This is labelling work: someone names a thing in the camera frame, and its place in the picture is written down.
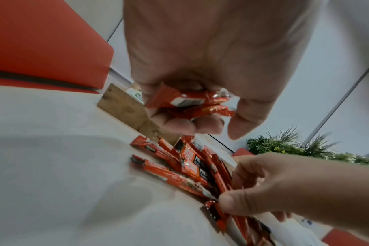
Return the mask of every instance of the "barcode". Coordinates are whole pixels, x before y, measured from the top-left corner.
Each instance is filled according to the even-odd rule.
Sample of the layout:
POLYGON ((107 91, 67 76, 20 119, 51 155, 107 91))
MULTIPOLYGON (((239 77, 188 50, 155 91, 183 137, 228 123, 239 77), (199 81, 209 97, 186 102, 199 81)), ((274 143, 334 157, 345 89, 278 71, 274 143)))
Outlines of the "barcode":
POLYGON ((177 107, 188 107, 194 105, 202 105, 204 102, 205 99, 177 97, 174 100, 172 100, 171 104, 177 107))

